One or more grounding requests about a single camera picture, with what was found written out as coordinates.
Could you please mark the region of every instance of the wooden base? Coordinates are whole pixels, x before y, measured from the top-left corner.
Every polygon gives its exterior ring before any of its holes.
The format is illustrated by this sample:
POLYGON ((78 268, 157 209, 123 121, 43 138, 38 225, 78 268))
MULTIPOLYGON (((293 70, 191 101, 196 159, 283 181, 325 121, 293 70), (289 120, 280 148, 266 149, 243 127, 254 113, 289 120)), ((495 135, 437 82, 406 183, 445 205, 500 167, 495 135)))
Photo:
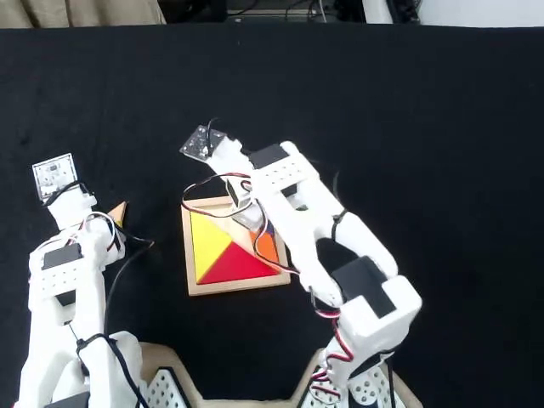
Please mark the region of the wooden base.
MULTIPOLYGON (((142 355, 144 358, 142 378, 149 383, 155 376, 159 367, 172 367, 192 408, 294 408, 303 397, 304 390, 310 380, 312 371, 315 366, 317 366, 320 353, 320 350, 318 350, 314 354, 297 389, 290 399, 274 401, 256 401, 251 399, 203 399, 193 383, 193 380, 191 380, 190 374, 185 369, 178 355, 171 348, 151 343, 141 343, 140 345, 142 346, 142 355)), ((387 367, 382 365, 381 369, 387 376, 387 367)), ((405 404, 406 408, 423 408, 422 403, 410 391, 406 384, 404 384, 400 377, 395 373, 393 373, 393 375, 394 390, 405 404)))
MULTIPOLYGON (((201 200, 187 201, 187 205, 198 207, 203 210, 214 213, 229 213, 232 201, 228 196, 214 197, 201 200)), ((195 255, 193 250, 193 239, 191 232, 191 217, 190 212, 181 207, 181 218, 183 223, 184 234, 184 249, 185 249, 185 265, 187 274, 187 289, 190 296, 207 295, 211 293, 241 291, 245 289, 256 289, 259 287, 287 285, 291 282, 291 276, 284 271, 278 275, 265 276, 251 279, 231 280, 228 282, 209 283, 206 285, 198 285, 196 283, 195 273, 195 255)), ((211 220, 233 238, 233 241, 244 248, 249 253, 253 254, 251 245, 247 245, 247 238, 241 234, 244 229, 232 218, 211 218, 211 220)), ((275 236, 275 245, 278 252, 278 258, 281 264, 287 263, 287 255, 285 244, 281 238, 275 236)))

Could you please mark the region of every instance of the wire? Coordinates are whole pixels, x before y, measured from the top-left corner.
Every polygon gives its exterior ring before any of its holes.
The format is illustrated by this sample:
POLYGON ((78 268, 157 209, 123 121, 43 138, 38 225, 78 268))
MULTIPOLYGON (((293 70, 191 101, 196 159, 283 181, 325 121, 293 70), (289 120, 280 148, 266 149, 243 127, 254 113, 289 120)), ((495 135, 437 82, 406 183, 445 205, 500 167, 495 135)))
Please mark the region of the wire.
POLYGON ((125 261, 123 266, 119 269, 119 272, 117 272, 117 275, 115 279, 113 280, 113 283, 111 284, 110 293, 108 293, 108 298, 105 301, 105 313, 104 313, 104 333, 108 333, 108 322, 110 318, 110 309, 111 309, 111 299, 113 298, 113 294, 115 293, 117 287, 119 286, 119 281, 121 280, 122 274, 127 270, 128 265, 134 261, 137 257, 142 255, 144 252, 148 251, 155 245, 154 241, 147 240, 150 244, 148 246, 142 246, 138 251, 136 251, 129 259, 125 261))
POLYGON ((314 312, 316 315, 324 319, 337 319, 340 317, 340 309, 321 310, 317 308, 317 304, 315 302, 315 295, 314 295, 314 291, 312 290, 312 286, 309 287, 309 295, 310 295, 310 300, 311 300, 312 306, 314 307, 314 312))
POLYGON ((253 241, 253 244, 252 244, 253 251, 255 252, 255 255, 257 255, 257 257, 259 259, 262 259, 264 262, 266 262, 268 264, 272 264, 272 265, 274 265, 274 266, 276 266, 278 268, 281 268, 281 269, 285 270, 286 272, 289 272, 290 274, 300 275, 300 272, 298 272, 297 269, 291 268, 289 266, 282 265, 281 263, 273 261, 272 259, 268 259, 263 254, 261 254, 261 252, 259 252, 259 250, 258 250, 258 240, 261 239, 261 237, 264 235, 267 228, 269 227, 269 218, 267 217, 266 212, 264 212, 264 208, 263 208, 262 204, 258 200, 255 200, 255 202, 257 203, 258 207, 261 210, 261 213, 263 214, 263 223, 261 224, 261 227, 258 230, 258 234, 255 237, 255 240, 253 241))
POLYGON ((148 240, 145 238, 140 238, 139 236, 132 235, 130 232, 126 231, 122 226, 120 226, 117 223, 114 223, 116 230, 119 231, 121 234, 125 235, 129 240, 140 242, 142 244, 151 245, 154 241, 148 240))
POLYGON ((213 117, 210 119, 210 122, 207 123, 207 130, 206 130, 206 147, 207 147, 207 156, 212 156, 212 140, 210 139, 210 130, 212 129, 212 124, 217 121, 217 117, 213 117))
POLYGON ((321 16, 323 17, 323 21, 326 22, 325 10, 323 9, 323 0, 320 0, 320 11, 321 11, 321 16))
POLYGON ((93 211, 93 212, 90 212, 88 216, 83 219, 83 224, 80 225, 80 228, 79 228, 80 230, 81 229, 87 230, 87 221, 88 221, 88 218, 91 216, 94 216, 95 218, 98 218, 98 217, 103 218, 110 225, 111 239, 110 239, 110 242, 108 243, 108 247, 106 248, 106 251, 109 251, 113 247, 113 244, 116 241, 116 222, 108 214, 105 214, 100 211, 93 211))
POLYGON ((195 208, 195 207, 191 207, 191 206, 187 205, 187 203, 185 202, 185 197, 189 194, 189 192, 191 190, 193 190, 195 187, 200 187, 201 185, 204 185, 204 184, 210 182, 211 180, 213 180, 213 179, 215 179, 217 177, 240 177, 240 178, 243 178, 243 179, 249 179, 250 178, 247 174, 243 174, 243 173, 214 174, 213 176, 210 176, 208 178, 204 178, 202 181, 200 181, 198 183, 191 184, 189 187, 187 187, 184 190, 184 192, 183 192, 183 194, 181 196, 181 207, 185 208, 187 211, 189 211, 191 213, 207 215, 208 217, 212 217, 212 218, 229 218, 229 217, 232 217, 233 215, 236 215, 238 213, 242 213, 242 212, 246 211, 252 205, 252 202, 249 201, 243 208, 235 210, 234 212, 231 212, 230 214, 226 214, 226 215, 217 215, 217 214, 214 214, 212 212, 203 211, 203 210, 201 210, 199 208, 195 208))
POLYGON ((297 0, 296 2, 291 3, 289 6, 287 6, 287 8, 286 8, 286 17, 285 17, 286 21, 288 20, 289 11, 290 11, 291 9, 294 9, 294 8, 297 7, 299 4, 302 4, 302 3, 307 2, 307 1, 308 1, 308 0, 297 0))
POLYGON ((88 188, 85 183, 79 180, 74 180, 71 183, 68 183, 63 188, 56 190, 43 204, 42 207, 49 207, 51 204, 53 204, 57 199, 62 196, 66 191, 71 189, 72 187, 79 185, 84 193, 88 194, 88 188))
POLYGON ((396 408, 397 401, 394 398, 394 384, 393 384, 393 356, 391 355, 387 359, 388 363, 388 377, 389 377, 389 397, 391 398, 391 408, 396 408))
POLYGON ((246 8, 244 8, 242 11, 238 11, 237 13, 232 13, 232 14, 228 14, 229 17, 234 17, 234 16, 237 16, 237 15, 242 15, 250 10, 253 10, 257 7, 259 3, 259 0, 253 0, 253 3, 251 3, 249 6, 247 6, 246 8))
MULTIPOLYGON (((328 370, 331 369, 331 362, 329 360, 334 359, 334 360, 343 361, 345 363, 349 363, 349 362, 353 361, 353 359, 354 359, 354 353, 351 351, 349 346, 343 340, 342 335, 340 334, 340 332, 338 330, 338 319, 332 320, 331 323, 332 323, 332 328, 334 330, 334 337, 336 338, 336 340, 338 342, 338 345, 340 345, 340 348, 342 349, 344 354, 330 353, 329 355, 327 355, 325 357, 326 368, 323 369, 322 371, 316 372, 311 377, 312 381, 314 381, 314 382, 323 383, 323 382, 330 382, 331 381, 329 379, 329 377, 327 376, 328 370)), ((311 388, 312 389, 317 389, 319 391, 323 391, 324 393, 327 393, 327 394, 335 395, 338 398, 341 397, 340 393, 338 393, 338 392, 336 392, 336 391, 334 391, 332 389, 320 387, 319 385, 312 385, 311 388)))
POLYGON ((138 399, 138 402, 144 407, 144 408, 150 408, 150 406, 147 404, 147 401, 145 400, 142 393, 139 391, 139 388, 134 383, 133 378, 130 376, 130 371, 128 370, 127 361, 123 357, 121 350, 117 347, 116 340, 113 338, 110 338, 106 336, 103 333, 97 333, 87 340, 78 339, 77 340, 77 348, 76 348, 76 354, 79 360, 82 360, 79 353, 85 349, 90 343, 92 343, 97 338, 103 338, 105 342, 110 346, 111 352, 116 356, 117 361, 119 361, 119 365, 121 366, 122 373, 125 376, 125 379, 127 380, 128 386, 130 389, 133 390, 134 395, 136 395, 136 398, 138 399))

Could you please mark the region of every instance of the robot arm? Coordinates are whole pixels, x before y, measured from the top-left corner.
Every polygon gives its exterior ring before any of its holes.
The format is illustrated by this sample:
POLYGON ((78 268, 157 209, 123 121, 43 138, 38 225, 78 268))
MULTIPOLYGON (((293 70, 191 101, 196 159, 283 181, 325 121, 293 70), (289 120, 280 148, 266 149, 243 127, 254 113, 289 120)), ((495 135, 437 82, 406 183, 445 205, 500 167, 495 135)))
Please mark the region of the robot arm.
MULTIPOLYGON (((124 257, 124 238, 110 217, 93 211, 96 199, 77 182, 71 155, 35 165, 34 174, 60 232, 29 258, 31 335, 16 407, 43 408, 66 399, 73 399, 70 406, 79 406, 79 399, 81 406, 134 406, 136 397, 108 343, 97 340, 77 349, 78 339, 104 332, 102 273, 124 257)), ((126 332, 112 337, 132 378, 139 378, 138 341, 126 332)))
POLYGON ((235 215, 238 222, 251 230, 264 218, 274 225, 303 288, 337 310, 330 314, 335 337, 321 356, 315 381, 329 382, 331 394, 344 400, 351 379, 381 363, 402 342, 421 298, 398 275, 387 248, 343 208, 293 143, 246 156, 238 140, 200 126, 180 151, 223 175, 236 209, 248 206, 235 215), (249 176, 251 189, 228 175, 233 172, 249 176), (332 238, 359 258, 329 273, 317 256, 315 242, 320 238, 332 238))

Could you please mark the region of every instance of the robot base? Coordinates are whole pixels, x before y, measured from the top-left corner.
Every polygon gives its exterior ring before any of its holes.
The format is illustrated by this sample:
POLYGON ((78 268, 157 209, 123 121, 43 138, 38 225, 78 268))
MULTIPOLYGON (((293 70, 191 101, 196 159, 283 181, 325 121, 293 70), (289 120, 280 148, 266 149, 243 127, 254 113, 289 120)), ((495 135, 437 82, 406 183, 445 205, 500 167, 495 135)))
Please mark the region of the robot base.
MULTIPOLYGON (((310 388, 312 385, 317 385, 321 388, 331 388, 328 382, 312 382, 309 381, 306 386, 306 392, 301 399, 297 408, 354 408, 354 407, 375 407, 375 408, 389 408, 391 407, 391 393, 389 390, 389 380, 384 374, 383 369, 386 371, 385 365, 381 367, 374 367, 368 372, 363 372, 357 377, 349 381, 349 391, 339 399, 333 394, 328 394, 322 390, 316 390, 310 388)), ((318 372, 320 368, 315 367, 314 373, 318 372)), ((395 385, 395 402, 397 408, 411 408, 418 407, 421 404, 415 404, 415 401, 410 398, 410 404, 406 405, 397 393, 397 387, 402 385, 402 388, 406 386, 400 381, 400 379, 394 375, 395 385)))
MULTIPOLYGON (((154 377, 158 377, 159 373, 157 373, 157 370, 161 367, 168 366, 172 367, 172 370, 175 372, 175 376, 178 378, 180 387, 179 389, 183 388, 183 393, 186 396, 184 398, 183 395, 181 395, 182 400, 185 402, 187 407, 193 407, 193 408, 240 408, 243 406, 244 408, 294 408, 294 407, 308 407, 308 408, 321 408, 325 405, 318 405, 317 402, 314 402, 314 405, 311 405, 311 399, 308 399, 309 396, 309 385, 310 385, 310 377, 312 373, 315 371, 315 367, 317 366, 317 362, 319 359, 319 352, 318 350, 312 360, 310 361, 310 364, 306 371, 303 374, 303 377, 300 381, 300 383, 297 386, 297 389, 295 390, 294 394, 290 399, 285 400, 274 400, 274 401, 256 401, 256 400, 234 400, 234 399, 203 399, 201 394, 198 392, 198 389, 196 388, 195 384, 190 378, 190 374, 185 369, 183 363, 179 359, 178 355, 171 349, 166 346, 161 346, 157 344, 150 344, 150 343, 141 343, 142 347, 142 355, 144 358, 144 365, 142 367, 142 378, 150 385, 150 389, 153 385, 153 382, 151 380, 154 377)), ((379 406, 380 408, 388 408, 390 407, 389 403, 383 403, 383 397, 386 397, 387 390, 388 390, 388 379, 383 374, 384 371, 387 371, 387 369, 383 368, 377 368, 376 373, 378 374, 378 377, 373 377, 371 375, 371 378, 369 377, 362 377, 360 375, 359 377, 356 377, 354 380, 356 382, 353 382, 354 389, 356 390, 357 387, 360 387, 360 392, 355 391, 355 396, 351 396, 349 400, 349 404, 346 404, 346 406, 352 407, 359 407, 359 406, 379 406), (362 397, 367 394, 369 397, 371 396, 371 393, 374 392, 375 395, 383 394, 383 397, 380 400, 378 398, 375 398, 374 401, 378 401, 378 405, 372 405, 362 404, 362 397)), ((406 385, 402 382, 402 380, 394 375, 394 389, 395 389, 395 395, 397 397, 397 407, 405 407, 405 408, 422 408, 423 405, 421 402, 414 396, 414 394, 406 387, 406 385)), ((166 408, 175 408, 172 403, 169 405, 150 405, 150 406, 157 406, 157 407, 166 407, 166 408)))

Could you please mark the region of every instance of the black cloth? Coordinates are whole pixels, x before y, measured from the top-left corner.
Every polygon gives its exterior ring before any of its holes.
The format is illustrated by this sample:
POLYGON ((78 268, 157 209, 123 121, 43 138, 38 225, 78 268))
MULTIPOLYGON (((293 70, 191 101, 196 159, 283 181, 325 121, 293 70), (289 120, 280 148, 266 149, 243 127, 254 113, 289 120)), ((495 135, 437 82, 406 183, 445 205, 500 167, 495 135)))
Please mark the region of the black cloth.
POLYGON ((102 207, 130 201, 127 228, 157 241, 120 282, 112 328, 173 347, 206 398, 291 395, 332 336, 296 278, 187 296, 180 193, 211 170, 178 149, 213 116, 249 150, 290 139, 324 179, 342 169, 344 205, 423 298, 395 370, 426 406, 535 404, 543 48, 540 29, 0 31, 4 404, 27 353, 28 253, 55 233, 30 165, 66 152, 102 207))

